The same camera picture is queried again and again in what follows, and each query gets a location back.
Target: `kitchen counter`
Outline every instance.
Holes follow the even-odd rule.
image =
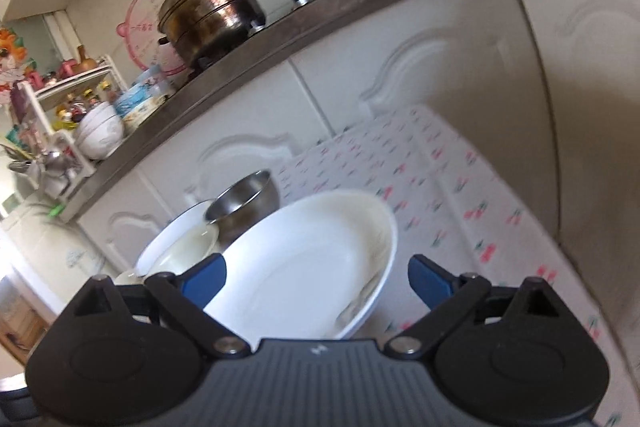
[[[291,54],[401,0],[315,0],[258,32],[184,86],[98,167],[61,215],[84,213],[149,153],[230,93]]]

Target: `embossed cabinet panel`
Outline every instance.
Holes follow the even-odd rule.
[[[517,0],[405,0],[292,61],[336,131],[398,107],[428,104],[556,233],[550,118]]]
[[[640,0],[524,0],[558,126],[561,240],[640,382]]]
[[[135,169],[98,200],[78,223],[121,271],[173,218],[151,184]]]
[[[140,164],[174,214],[329,136],[288,62],[217,103]]]

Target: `metal bowl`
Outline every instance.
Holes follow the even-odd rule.
[[[262,170],[249,174],[220,194],[209,205],[204,219],[218,226],[218,242],[226,248],[279,207],[280,195],[271,173]]]

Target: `tablecloth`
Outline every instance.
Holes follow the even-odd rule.
[[[323,190],[360,188],[398,220],[396,260],[379,304],[357,337],[379,343],[428,312],[407,279],[421,253],[454,274],[474,271],[494,285],[545,278],[604,352],[610,384],[596,421],[638,427],[640,408],[625,361],[596,302],[571,264],[492,166],[423,105],[380,116],[273,167],[283,204]]]

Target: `white plate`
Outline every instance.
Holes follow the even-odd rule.
[[[254,349],[263,338],[348,337],[372,312],[397,245],[396,218],[377,197],[310,196],[225,251],[225,286],[204,311]]]
[[[135,266],[136,274],[144,277],[158,258],[184,234],[193,227],[204,223],[204,213],[212,201],[203,201],[185,210],[180,216],[170,222],[162,232],[154,238],[142,251]]]
[[[173,272],[180,275],[186,272],[207,256],[207,252],[217,238],[218,227],[206,225],[204,221],[201,222],[182,234],[174,244],[167,248],[152,264],[148,275],[158,272]],[[215,244],[214,247],[217,247],[214,248],[216,251],[220,251],[219,245]]]

